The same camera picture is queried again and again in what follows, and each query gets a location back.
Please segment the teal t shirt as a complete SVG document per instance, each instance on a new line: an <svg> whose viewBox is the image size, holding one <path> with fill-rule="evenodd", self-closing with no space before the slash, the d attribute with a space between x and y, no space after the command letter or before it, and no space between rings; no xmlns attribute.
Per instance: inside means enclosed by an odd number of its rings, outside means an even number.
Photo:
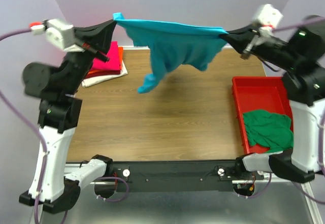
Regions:
<svg viewBox="0 0 325 224"><path fill-rule="evenodd" d="M124 28L135 47L150 49L151 73L144 77L138 93L148 93L180 65L191 65L205 71L217 53L226 45L222 27L187 25L142 19L126 19L114 13L113 19Z"/></svg>

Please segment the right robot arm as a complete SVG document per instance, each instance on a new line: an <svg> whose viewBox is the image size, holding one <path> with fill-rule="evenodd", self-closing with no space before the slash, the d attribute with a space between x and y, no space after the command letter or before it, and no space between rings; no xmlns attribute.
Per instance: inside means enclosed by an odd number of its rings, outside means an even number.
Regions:
<svg viewBox="0 0 325 224"><path fill-rule="evenodd" d="M220 35L242 58L254 55L284 70L281 80L293 118L293 147L238 157L233 169L239 179L263 171L306 183L324 172L324 67L319 64L324 56L324 18L309 15L292 28L288 41L270 36L261 44L253 44L262 36L253 25Z"/></svg>

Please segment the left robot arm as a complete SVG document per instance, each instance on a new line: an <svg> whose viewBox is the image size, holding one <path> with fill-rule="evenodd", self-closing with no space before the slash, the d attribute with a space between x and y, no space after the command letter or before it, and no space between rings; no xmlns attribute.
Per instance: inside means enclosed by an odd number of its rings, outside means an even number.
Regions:
<svg viewBox="0 0 325 224"><path fill-rule="evenodd" d="M22 73L24 92L40 99L40 143L34 180L19 202L42 204L51 214L70 210L81 190L96 179L109 180L113 173L111 158L96 155L75 172L65 174L70 142L78 125L82 100L75 97L93 60L108 61L116 22L108 20L89 27L74 27L59 19L49 19L30 26L33 34L44 34L49 43L65 52L61 65L40 62L28 64Z"/></svg>

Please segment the pink folded t shirt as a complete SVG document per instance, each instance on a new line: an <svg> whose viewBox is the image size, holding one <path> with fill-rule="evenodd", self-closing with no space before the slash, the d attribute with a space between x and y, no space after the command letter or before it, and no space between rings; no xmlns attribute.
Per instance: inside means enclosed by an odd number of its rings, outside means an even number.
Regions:
<svg viewBox="0 0 325 224"><path fill-rule="evenodd" d="M117 41L111 42L111 46L108 53L106 54L106 57L109 59L107 62L95 58L93 60L91 70L119 72L121 70L121 62L119 58L119 49Z"/></svg>

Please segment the orange folded t shirt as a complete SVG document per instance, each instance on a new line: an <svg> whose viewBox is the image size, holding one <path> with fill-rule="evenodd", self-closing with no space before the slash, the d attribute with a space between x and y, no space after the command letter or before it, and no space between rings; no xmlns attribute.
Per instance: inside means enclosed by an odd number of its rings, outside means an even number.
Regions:
<svg viewBox="0 0 325 224"><path fill-rule="evenodd" d="M120 58L120 62L122 63L122 59L123 59L123 48L122 47L118 47L119 49L119 58ZM91 70L88 72L88 74L93 74L93 73L98 73L98 72L108 72L109 74L120 74L120 71L100 71L100 70Z"/></svg>

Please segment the white folded t shirt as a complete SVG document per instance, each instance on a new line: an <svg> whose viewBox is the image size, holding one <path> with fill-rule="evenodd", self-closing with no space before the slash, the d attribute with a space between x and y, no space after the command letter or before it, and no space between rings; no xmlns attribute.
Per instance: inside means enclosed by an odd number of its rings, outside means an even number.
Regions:
<svg viewBox="0 0 325 224"><path fill-rule="evenodd" d="M96 77L92 77L92 78L87 78L87 79L84 79L81 82L81 86L82 87L91 87L93 85L96 85L96 84L99 84L99 83L102 83L102 82L105 82L105 81L108 81L108 80L111 80L111 79L115 79L115 78L119 78L119 77L127 75L128 71L127 71L126 66L124 64L124 61L122 61L121 64L122 64L122 70L121 70L121 73L119 75L103 75L103 76L96 76Z"/></svg>

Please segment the red plastic bin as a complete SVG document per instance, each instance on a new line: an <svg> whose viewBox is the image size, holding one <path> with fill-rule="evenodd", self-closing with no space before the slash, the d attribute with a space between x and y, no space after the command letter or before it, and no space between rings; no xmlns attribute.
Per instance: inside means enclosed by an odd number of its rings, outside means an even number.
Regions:
<svg viewBox="0 0 325 224"><path fill-rule="evenodd" d="M244 126L243 113L261 109L270 113L287 115L289 118L292 118L289 100L281 78L233 77L232 94L244 153L266 152L268 150L266 147L249 145Z"/></svg>

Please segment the green t shirt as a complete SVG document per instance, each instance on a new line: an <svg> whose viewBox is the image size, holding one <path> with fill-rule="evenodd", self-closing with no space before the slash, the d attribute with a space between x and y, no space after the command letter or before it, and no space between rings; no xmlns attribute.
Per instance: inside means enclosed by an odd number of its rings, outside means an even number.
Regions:
<svg viewBox="0 0 325 224"><path fill-rule="evenodd" d="M268 148L269 153L293 148L294 134L287 115L253 110L243 113L243 121L249 146Z"/></svg>

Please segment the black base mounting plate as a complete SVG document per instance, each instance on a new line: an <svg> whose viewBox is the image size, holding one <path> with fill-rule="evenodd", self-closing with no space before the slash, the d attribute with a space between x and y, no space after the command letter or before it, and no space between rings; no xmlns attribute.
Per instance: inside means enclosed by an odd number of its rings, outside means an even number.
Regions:
<svg viewBox="0 0 325 224"><path fill-rule="evenodd" d="M258 172L236 173L235 160L114 162L112 176L98 180L94 192L109 200L134 193L233 191L235 181L262 180Z"/></svg>

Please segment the aluminium frame rail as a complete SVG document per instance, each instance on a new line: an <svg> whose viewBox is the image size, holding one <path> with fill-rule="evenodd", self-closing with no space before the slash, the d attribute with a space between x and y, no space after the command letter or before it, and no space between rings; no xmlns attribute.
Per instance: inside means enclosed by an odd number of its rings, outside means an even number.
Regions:
<svg viewBox="0 0 325 224"><path fill-rule="evenodd" d="M255 193L233 191L126 191L112 202L97 199L94 183L81 191L67 223L323 223L310 184L260 174Z"/></svg>

